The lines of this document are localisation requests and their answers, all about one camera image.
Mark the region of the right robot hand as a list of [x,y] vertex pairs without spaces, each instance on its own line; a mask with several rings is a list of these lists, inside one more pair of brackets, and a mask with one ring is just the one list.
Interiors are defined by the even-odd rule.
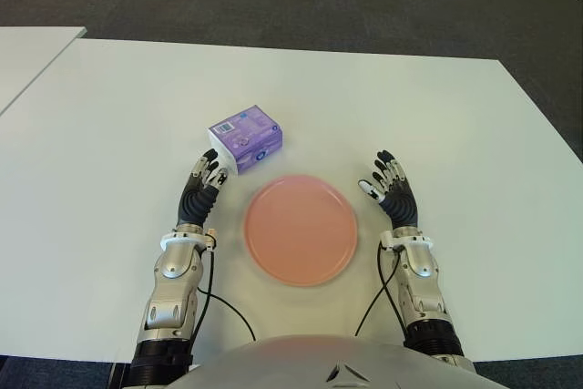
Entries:
[[359,188],[373,199],[389,217],[394,229],[418,226],[418,208],[405,172],[393,154],[377,152],[377,168],[372,173],[375,184],[367,179],[358,181]]

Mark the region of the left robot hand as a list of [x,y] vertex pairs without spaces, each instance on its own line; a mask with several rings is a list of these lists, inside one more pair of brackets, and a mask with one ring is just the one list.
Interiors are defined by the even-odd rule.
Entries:
[[228,178],[228,170],[219,168],[218,156],[218,152],[211,148],[192,168],[179,199],[178,226],[204,225]]

